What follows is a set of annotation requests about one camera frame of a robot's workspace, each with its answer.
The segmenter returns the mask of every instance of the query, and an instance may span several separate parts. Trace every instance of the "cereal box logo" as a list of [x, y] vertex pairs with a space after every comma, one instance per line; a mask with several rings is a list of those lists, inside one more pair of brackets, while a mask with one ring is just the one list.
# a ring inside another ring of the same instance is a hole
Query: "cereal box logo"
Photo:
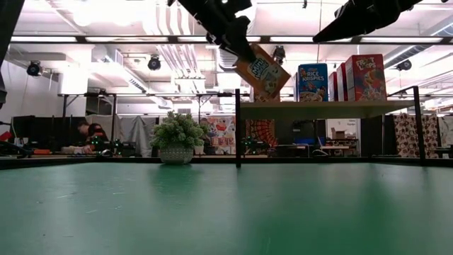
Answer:
[[305, 71], [304, 68], [300, 69], [302, 81], [324, 81], [324, 76], [319, 74], [317, 68], [310, 68]]
[[269, 63], [267, 63], [263, 58], [257, 56], [255, 62], [250, 65], [250, 71], [254, 75], [255, 78], [260, 79], [263, 75], [263, 72], [269, 67]]
[[376, 62], [374, 62], [373, 57], [359, 59], [358, 61], [356, 61], [356, 64], [359, 67], [360, 71], [362, 71], [363, 69], [376, 68]]

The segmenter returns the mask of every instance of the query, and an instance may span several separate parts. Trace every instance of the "froot loops box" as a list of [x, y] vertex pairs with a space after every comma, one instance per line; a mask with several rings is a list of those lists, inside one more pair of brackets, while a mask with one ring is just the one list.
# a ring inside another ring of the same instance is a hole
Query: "froot loops box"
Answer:
[[346, 61], [349, 101], [386, 101], [384, 58], [353, 55]]
[[328, 101], [327, 64], [301, 64], [297, 70], [299, 102]]

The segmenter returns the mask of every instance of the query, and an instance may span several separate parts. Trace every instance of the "security camera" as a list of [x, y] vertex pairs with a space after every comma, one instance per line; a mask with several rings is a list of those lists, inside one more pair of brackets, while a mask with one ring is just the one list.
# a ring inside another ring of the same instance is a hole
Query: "security camera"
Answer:
[[27, 74], [31, 77], [41, 77], [42, 71], [43, 69], [39, 61], [32, 61], [27, 68]]
[[158, 55], [152, 55], [151, 60], [148, 62], [148, 68], [152, 71], [159, 70], [161, 68], [161, 61]]
[[283, 60], [286, 58], [285, 47], [283, 47], [283, 45], [275, 46], [272, 57], [279, 65], [282, 65]]
[[398, 71], [408, 71], [412, 68], [412, 63], [409, 59], [399, 63], [395, 67]]

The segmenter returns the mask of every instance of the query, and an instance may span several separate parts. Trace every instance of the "white wall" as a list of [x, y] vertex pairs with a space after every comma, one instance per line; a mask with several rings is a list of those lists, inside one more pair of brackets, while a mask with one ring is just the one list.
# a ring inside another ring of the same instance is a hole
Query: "white wall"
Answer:
[[346, 135], [354, 135], [358, 137], [358, 126], [356, 119], [330, 119], [327, 120], [327, 136], [332, 137], [332, 128], [337, 131], [345, 131]]
[[[61, 117], [63, 113], [63, 98], [57, 96], [58, 83], [45, 77], [33, 78], [26, 70], [9, 62], [1, 66], [6, 91], [6, 103], [0, 110], [0, 120], [11, 122], [13, 116], [35, 115], [37, 117]], [[9, 130], [0, 126], [0, 134]]]

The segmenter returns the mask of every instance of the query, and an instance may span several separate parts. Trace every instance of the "cereal box held by gripper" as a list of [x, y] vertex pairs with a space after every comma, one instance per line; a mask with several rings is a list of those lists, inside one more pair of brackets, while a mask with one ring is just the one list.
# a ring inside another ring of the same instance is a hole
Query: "cereal box held by gripper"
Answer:
[[260, 45], [252, 44], [251, 48], [256, 60], [250, 63], [238, 59], [234, 71], [263, 98], [275, 98], [291, 76]]

